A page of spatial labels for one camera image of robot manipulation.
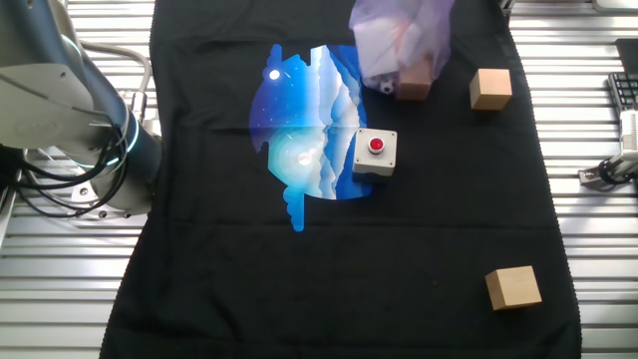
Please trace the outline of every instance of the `metal table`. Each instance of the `metal table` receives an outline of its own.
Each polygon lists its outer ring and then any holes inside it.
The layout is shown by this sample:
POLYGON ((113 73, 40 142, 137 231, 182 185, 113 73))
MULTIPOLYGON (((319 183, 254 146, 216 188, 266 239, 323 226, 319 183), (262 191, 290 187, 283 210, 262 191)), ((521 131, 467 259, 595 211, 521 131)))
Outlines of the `metal table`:
MULTIPOLYGON (((148 54, 154 5, 71 0, 69 9, 80 38, 148 54)), ((580 303, 584 358, 638 359, 636 189, 594 192, 576 175, 619 151, 605 78, 622 71, 613 42, 638 37, 638 15, 599 13, 586 0, 518 0, 510 28, 580 303)), ((94 55, 119 90, 137 86, 136 63, 94 55)), ((159 130, 154 89, 151 83, 148 118, 159 130)), ((0 249, 0 359, 97 358, 144 220, 73 224, 43 218, 17 201, 0 249)))

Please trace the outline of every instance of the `black fabric mat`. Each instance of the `black fabric mat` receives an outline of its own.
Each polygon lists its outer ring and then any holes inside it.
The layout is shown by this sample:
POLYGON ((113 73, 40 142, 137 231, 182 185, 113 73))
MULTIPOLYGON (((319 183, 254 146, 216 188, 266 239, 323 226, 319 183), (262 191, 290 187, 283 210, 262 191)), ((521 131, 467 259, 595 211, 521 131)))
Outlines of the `black fabric mat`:
MULTIPOLYGON (((496 2, 458 0, 453 54, 426 103, 363 91, 367 126, 399 134, 390 184, 366 192, 343 177, 306 188, 336 192, 339 200, 315 193, 300 203, 297 191, 284 195, 297 187, 274 174, 288 176, 318 154, 300 153, 298 164, 270 159, 285 151, 263 139, 281 127, 269 128, 259 108, 281 125, 306 114, 302 108, 281 117, 284 105, 334 93, 330 86, 277 92, 268 81, 295 85, 288 65, 322 54, 323 79, 349 84, 338 98, 345 105, 323 115, 349 119, 356 63, 352 48, 338 46, 353 45, 352 5, 157 1, 151 49, 164 140, 159 192, 102 358, 580 356, 577 303, 529 89, 496 2), (272 72, 278 63, 269 62, 275 44, 283 60, 292 59, 279 77, 272 72), (330 47, 311 51, 323 45, 330 47), (471 111, 477 68, 511 69, 513 99, 504 111, 471 111), (364 194, 353 195, 357 189, 364 194), (301 226, 293 228, 289 210, 301 226), (494 313, 484 276, 523 265, 533 265, 543 303, 494 313)), ((335 123, 319 135, 298 130, 284 135, 301 136, 299 146, 316 136, 343 141, 335 123)), ((329 167, 323 163, 322 180, 338 172, 329 167)), ((317 173, 303 174, 310 181, 317 173)))

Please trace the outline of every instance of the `emergency stop button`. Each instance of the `emergency stop button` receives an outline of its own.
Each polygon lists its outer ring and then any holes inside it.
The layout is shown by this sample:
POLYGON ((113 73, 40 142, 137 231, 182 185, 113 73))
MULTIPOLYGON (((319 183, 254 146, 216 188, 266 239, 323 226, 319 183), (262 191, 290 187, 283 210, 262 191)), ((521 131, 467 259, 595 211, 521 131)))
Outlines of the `emergency stop button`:
POLYGON ((371 153, 373 153, 375 155, 378 155, 378 154, 380 154, 383 151, 385 146, 386 146, 386 144, 384 144, 383 140, 381 140, 379 138, 373 138, 368 143, 368 150, 371 153))

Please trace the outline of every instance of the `blue printed image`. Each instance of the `blue printed image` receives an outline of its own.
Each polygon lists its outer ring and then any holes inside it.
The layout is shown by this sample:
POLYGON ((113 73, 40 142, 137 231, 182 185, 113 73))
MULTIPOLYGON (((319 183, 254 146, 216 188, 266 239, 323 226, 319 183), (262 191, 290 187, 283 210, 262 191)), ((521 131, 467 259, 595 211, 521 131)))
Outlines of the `blue printed image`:
POLYGON ((367 127, 356 48, 322 46, 310 64, 299 55, 282 61, 273 46, 250 111, 255 150, 268 144, 268 169, 283 193, 293 228, 304 228, 304 196, 350 199, 369 195, 352 181, 354 139, 367 127))

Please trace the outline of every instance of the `wooden cube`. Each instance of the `wooden cube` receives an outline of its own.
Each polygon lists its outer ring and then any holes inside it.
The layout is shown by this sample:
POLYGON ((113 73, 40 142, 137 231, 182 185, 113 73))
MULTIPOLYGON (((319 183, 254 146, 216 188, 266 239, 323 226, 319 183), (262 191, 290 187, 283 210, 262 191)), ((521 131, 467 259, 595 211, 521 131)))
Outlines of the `wooden cube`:
POLYGON ((485 277, 494 310, 514 309, 540 303, 531 266, 499 269, 485 277))
POLYGON ((432 60, 425 57, 410 67, 399 69, 397 99, 405 101, 424 101, 432 85, 432 60))
POLYGON ((509 70, 479 69, 470 83, 473 110, 502 110, 511 99, 509 70))

